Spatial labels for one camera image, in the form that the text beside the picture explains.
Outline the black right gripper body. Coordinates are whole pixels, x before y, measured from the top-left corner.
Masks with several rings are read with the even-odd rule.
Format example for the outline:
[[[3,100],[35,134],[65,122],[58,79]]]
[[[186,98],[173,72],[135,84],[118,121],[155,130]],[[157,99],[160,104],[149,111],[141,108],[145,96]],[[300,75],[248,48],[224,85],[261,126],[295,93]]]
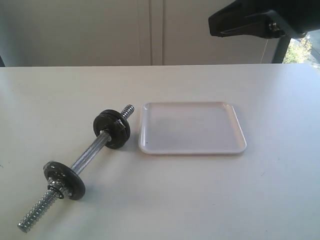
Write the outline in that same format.
[[[291,38],[303,38],[320,29],[318,0],[271,0],[269,4],[271,19]]]

